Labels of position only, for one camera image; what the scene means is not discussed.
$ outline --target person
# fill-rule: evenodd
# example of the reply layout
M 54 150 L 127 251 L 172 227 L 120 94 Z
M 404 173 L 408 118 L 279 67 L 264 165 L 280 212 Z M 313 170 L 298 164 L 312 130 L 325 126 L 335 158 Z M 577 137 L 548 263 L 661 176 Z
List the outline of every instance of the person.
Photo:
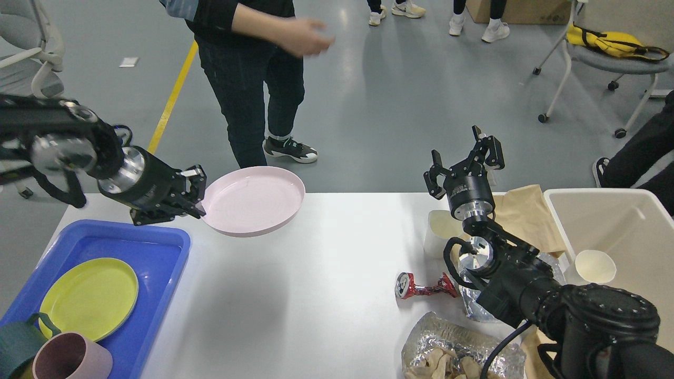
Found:
M 386 7 L 381 4 L 381 0 L 367 0 L 367 4 L 370 7 L 369 24 L 379 26 L 381 21 L 386 18 Z M 426 14 L 426 9 L 414 4 L 412 0 L 394 0 L 391 13 L 396 16 L 421 18 Z
M 630 188 L 664 155 L 674 150 L 674 90 L 665 106 L 613 158 L 601 157 L 592 166 L 597 187 Z M 639 188 L 651 191 L 674 215 L 674 162 Z
M 492 43 L 502 40 L 510 35 L 510 27 L 507 23 L 501 21 L 503 13 L 506 10 L 507 0 L 491 0 L 489 8 L 489 25 L 482 35 L 482 41 Z M 450 36 L 458 37 L 463 29 L 464 9 L 466 9 L 466 0 L 454 0 L 454 15 L 450 18 Z
M 267 165 L 265 155 L 315 162 L 316 149 L 290 133 L 305 94 L 303 57 L 318 55 L 335 41 L 320 32 L 326 25 L 296 18 L 293 0 L 159 1 L 194 33 L 240 168 Z M 264 82 L 270 95 L 268 138 Z

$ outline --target cup handle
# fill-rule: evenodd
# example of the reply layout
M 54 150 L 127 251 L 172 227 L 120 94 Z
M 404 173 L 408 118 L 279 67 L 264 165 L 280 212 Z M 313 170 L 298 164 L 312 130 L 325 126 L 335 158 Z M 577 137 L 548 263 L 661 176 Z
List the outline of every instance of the cup handle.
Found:
M 33 325 L 38 318 L 42 320 L 42 323 L 51 330 L 51 336 L 55 336 L 56 334 L 61 334 L 61 329 L 57 328 L 56 325 L 54 325 L 53 322 L 51 322 L 51 319 L 49 318 L 49 315 L 46 313 L 42 312 L 37 312 L 33 313 L 30 315 L 30 318 L 28 319 L 28 323 Z

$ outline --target chair wheel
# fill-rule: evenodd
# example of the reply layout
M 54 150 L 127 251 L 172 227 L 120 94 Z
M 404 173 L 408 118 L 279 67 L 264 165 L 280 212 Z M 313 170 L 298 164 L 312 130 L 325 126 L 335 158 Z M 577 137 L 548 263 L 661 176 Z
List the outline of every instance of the chair wheel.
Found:
M 624 130 L 623 128 L 617 129 L 615 132 L 613 132 L 613 135 L 616 138 L 625 138 L 627 135 L 627 130 Z
M 33 191 L 31 191 L 30 188 L 26 187 L 26 189 L 19 192 L 19 195 L 21 195 L 21 197 L 24 198 L 24 199 L 28 199 L 31 196 L 33 196 Z

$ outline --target crushed soda can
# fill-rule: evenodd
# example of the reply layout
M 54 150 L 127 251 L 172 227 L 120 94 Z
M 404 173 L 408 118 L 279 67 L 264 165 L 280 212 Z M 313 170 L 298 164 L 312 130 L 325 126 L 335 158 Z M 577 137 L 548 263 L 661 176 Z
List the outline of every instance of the crushed soda can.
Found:
M 411 272 L 401 272 L 398 275 L 394 290 L 396 296 L 400 299 L 409 299 L 412 296 L 430 296 L 436 293 L 449 293 L 452 297 L 458 296 L 454 284 L 444 272 L 433 287 L 418 286 L 415 284 L 415 276 Z

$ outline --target white sneaker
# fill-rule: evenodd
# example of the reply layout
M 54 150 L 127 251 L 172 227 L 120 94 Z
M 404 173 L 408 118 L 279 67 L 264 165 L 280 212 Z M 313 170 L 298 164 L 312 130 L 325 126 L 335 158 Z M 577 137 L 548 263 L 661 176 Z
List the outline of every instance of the white sneaker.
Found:
M 381 13 L 370 12 L 370 22 L 372 26 L 379 26 L 381 21 L 386 18 L 386 7 L 381 6 Z
M 482 35 L 482 40 L 487 43 L 502 40 L 510 35 L 510 27 L 505 22 L 501 22 L 496 28 L 487 27 Z
M 450 36 L 458 37 L 461 35 L 463 29 L 464 16 L 462 14 L 455 14 L 450 18 Z
M 409 18 L 419 18 L 426 14 L 426 9 L 414 4 L 412 0 L 406 0 L 402 4 L 393 2 L 391 13 L 396 16 L 406 16 Z

